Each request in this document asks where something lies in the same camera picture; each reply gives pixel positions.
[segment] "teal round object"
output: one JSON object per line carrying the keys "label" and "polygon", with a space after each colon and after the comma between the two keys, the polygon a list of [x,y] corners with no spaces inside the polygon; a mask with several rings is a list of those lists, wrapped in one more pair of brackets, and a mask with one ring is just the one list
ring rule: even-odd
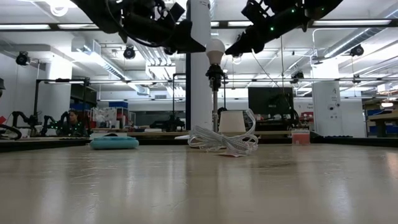
{"label": "teal round object", "polygon": [[139,141],[133,137],[100,137],[90,142],[93,149],[136,149]]}

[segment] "desk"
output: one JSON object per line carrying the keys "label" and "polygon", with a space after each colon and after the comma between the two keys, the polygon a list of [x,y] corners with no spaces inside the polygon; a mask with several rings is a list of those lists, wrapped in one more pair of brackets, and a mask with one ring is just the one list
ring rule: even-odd
{"label": "desk", "polygon": [[385,138],[387,137],[386,122],[398,121],[398,113],[373,115],[369,116],[368,119],[376,123],[377,137]]}
{"label": "desk", "polygon": [[[223,133],[227,136],[237,136],[245,133]],[[292,134],[291,131],[255,131],[255,135],[258,136],[268,136],[268,135],[283,135],[283,134]],[[178,137],[189,135],[188,131],[183,132],[156,132],[156,133],[127,133],[127,136],[130,137]]]}
{"label": "desk", "polygon": [[29,138],[19,140],[0,140],[0,152],[28,151],[48,149],[54,147],[84,146],[89,143],[88,138]]}
{"label": "desk", "polygon": [[395,223],[396,155],[327,144],[237,159],[187,146],[10,153],[0,223]]}

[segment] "coiled white cable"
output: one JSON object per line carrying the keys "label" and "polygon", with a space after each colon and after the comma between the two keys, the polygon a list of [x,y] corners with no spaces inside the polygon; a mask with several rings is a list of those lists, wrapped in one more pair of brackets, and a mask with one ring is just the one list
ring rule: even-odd
{"label": "coiled white cable", "polygon": [[253,112],[248,109],[246,111],[249,118],[252,120],[252,127],[246,133],[238,136],[227,137],[225,135],[215,133],[209,129],[195,126],[190,131],[190,138],[188,144],[191,147],[199,147],[207,151],[218,151],[222,147],[227,148],[228,154],[237,156],[250,155],[252,151],[258,148],[258,138],[253,135],[256,129],[256,119]]}

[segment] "orange container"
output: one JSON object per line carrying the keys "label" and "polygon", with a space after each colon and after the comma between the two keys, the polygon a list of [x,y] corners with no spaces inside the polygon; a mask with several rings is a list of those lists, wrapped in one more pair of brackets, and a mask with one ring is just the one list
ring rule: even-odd
{"label": "orange container", "polygon": [[292,131],[292,144],[296,145],[310,144],[310,131],[306,130]]}

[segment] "computer screen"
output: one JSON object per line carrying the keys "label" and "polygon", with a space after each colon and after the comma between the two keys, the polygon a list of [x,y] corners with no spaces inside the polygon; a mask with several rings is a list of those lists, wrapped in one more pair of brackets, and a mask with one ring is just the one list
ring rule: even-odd
{"label": "computer screen", "polygon": [[249,88],[249,108],[254,114],[290,114],[290,106],[293,108],[293,88]]}

